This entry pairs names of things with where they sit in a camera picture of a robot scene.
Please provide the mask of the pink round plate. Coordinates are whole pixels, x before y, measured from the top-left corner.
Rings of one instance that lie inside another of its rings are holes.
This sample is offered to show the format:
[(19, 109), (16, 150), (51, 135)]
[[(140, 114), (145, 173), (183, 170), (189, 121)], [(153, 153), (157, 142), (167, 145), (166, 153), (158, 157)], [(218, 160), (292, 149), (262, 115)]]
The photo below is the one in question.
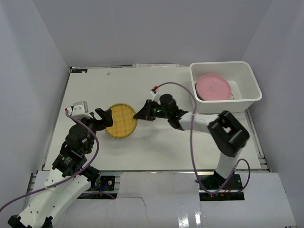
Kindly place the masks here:
[(214, 74), (201, 76), (195, 83), (195, 89), (199, 98), (205, 101), (229, 100), (231, 93), (228, 81)]

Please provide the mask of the cream round plate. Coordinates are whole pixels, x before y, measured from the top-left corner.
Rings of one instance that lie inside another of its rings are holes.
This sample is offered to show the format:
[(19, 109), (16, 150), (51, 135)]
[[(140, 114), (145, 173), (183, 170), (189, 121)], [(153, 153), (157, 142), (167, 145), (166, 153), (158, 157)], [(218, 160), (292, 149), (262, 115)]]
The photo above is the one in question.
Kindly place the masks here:
[(228, 84), (229, 84), (230, 90), (231, 90), (229, 100), (234, 100), (234, 95), (233, 95), (233, 83), (232, 83), (231, 81), (228, 81)]

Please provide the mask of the round woven bamboo tray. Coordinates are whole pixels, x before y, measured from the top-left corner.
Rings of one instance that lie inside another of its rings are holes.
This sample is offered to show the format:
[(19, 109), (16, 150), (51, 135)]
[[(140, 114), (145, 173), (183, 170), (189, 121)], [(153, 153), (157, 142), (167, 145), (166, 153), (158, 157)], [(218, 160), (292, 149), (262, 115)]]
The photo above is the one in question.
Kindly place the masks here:
[(137, 126), (137, 120), (133, 118), (135, 110), (128, 104), (114, 104), (110, 107), (112, 111), (113, 126), (107, 127), (109, 136), (122, 139), (131, 135)]

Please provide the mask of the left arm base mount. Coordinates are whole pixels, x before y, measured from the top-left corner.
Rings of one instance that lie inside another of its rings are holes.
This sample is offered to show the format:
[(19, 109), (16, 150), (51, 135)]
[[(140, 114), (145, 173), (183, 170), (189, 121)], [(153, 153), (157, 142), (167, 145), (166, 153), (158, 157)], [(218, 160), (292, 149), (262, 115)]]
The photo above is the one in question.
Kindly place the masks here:
[(115, 186), (115, 176), (101, 175), (95, 180), (95, 183), (89, 190), (82, 193), (78, 199), (90, 200), (114, 200), (117, 197), (117, 188)]

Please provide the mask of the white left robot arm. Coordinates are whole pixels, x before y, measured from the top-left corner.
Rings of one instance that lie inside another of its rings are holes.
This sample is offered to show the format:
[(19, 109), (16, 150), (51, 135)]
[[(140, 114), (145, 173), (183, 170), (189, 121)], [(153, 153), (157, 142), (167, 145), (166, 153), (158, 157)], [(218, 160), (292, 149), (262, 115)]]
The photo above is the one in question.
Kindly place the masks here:
[(94, 113), (77, 113), (77, 107), (66, 109), (66, 116), (75, 125), (69, 129), (43, 188), (31, 192), (34, 199), (22, 212), (9, 218), (12, 228), (51, 228), (82, 193), (99, 187), (99, 170), (91, 166), (86, 155), (99, 146), (96, 133), (113, 126), (112, 111), (97, 108), (97, 120)]

